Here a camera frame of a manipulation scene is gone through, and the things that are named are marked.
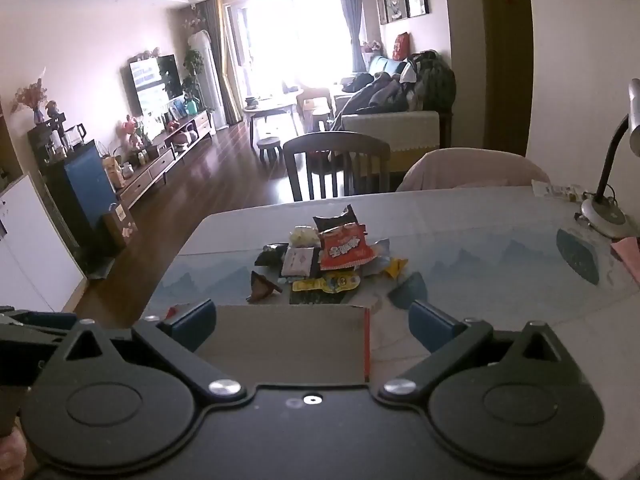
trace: gray curtain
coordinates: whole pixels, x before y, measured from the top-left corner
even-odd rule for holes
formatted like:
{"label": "gray curtain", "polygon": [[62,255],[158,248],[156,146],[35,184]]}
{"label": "gray curtain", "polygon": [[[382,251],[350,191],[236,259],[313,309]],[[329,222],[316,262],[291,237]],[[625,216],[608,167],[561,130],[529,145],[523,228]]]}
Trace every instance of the gray curtain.
{"label": "gray curtain", "polygon": [[196,4],[196,6],[200,11],[200,15],[204,17],[204,28],[211,38],[213,62],[216,64],[216,71],[218,72],[218,82],[220,83],[226,122],[229,125],[238,124],[242,120],[242,116],[231,97],[231,88],[226,77],[226,36],[223,28],[222,6],[218,0],[206,0]]}
{"label": "gray curtain", "polygon": [[362,22],[362,0],[340,0],[344,19],[351,35],[351,52],[353,55],[353,71],[366,72],[367,68],[360,49],[360,23]]}

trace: lamp neck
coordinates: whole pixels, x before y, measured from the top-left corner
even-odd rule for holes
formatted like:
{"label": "lamp neck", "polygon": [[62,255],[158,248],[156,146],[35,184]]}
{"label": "lamp neck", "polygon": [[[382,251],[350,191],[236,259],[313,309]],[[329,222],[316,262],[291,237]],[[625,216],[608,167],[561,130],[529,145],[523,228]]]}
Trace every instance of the lamp neck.
{"label": "lamp neck", "polygon": [[600,183],[598,184],[598,190],[596,192],[596,196],[593,197],[593,201],[596,203],[601,203],[604,199],[604,192],[607,189],[607,183],[609,182],[609,175],[611,174],[611,168],[613,167],[613,158],[616,156],[616,150],[618,149],[618,145],[620,144],[620,140],[625,136],[626,131],[629,129],[629,116],[627,115],[618,129],[616,130],[613,139],[611,139],[611,143],[609,145],[609,149],[607,150],[607,158],[604,159],[604,168],[602,168],[602,175],[600,176]]}

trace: lamp base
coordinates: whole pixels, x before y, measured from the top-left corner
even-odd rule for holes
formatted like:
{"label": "lamp base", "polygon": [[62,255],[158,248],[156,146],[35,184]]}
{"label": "lamp base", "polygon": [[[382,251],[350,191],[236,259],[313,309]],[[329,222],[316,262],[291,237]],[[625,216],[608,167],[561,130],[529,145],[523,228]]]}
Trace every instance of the lamp base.
{"label": "lamp base", "polygon": [[589,221],[591,227],[607,238],[626,238],[634,235],[625,214],[608,200],[598,203],[593,198],[588,198],[582,202],[582,216]]}

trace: pile of snacks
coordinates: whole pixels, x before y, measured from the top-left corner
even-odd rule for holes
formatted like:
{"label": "pile of snacks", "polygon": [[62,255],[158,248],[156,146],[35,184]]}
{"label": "pile of snacks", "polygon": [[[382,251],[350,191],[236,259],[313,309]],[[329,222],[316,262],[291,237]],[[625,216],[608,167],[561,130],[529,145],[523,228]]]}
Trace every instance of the pile of snacks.
{"label": "pile of snacks", "polygon": [[[396,279],[407,264],[407,260],[390,255],[388,238],[371,246],[367,244],[366,226],[358,222],[351,205],[340,216],[314,217],[314,222],[316,227],[295,227],[288,244],[265,246],[255,265],[277,270],[278,283],[291,283],[294,293],[315,291],[335,295],[356,289],[368,276],[384,273]],[[254,285],[260,291],[252,294],[250,301],[267,297],[274,290],[282,291],[255,272]]]}

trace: tv screen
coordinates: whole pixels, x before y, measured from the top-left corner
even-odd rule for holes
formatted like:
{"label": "tv screen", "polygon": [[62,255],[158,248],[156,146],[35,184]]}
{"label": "tv screen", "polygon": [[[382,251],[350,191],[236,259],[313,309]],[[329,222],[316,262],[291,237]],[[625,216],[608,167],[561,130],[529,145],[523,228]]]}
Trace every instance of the tv screen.
{"label": "tv screen", "polygon": [[158,112],[182,95],[175,56],[160,56],[129,64],[133,83],[144,115]]}

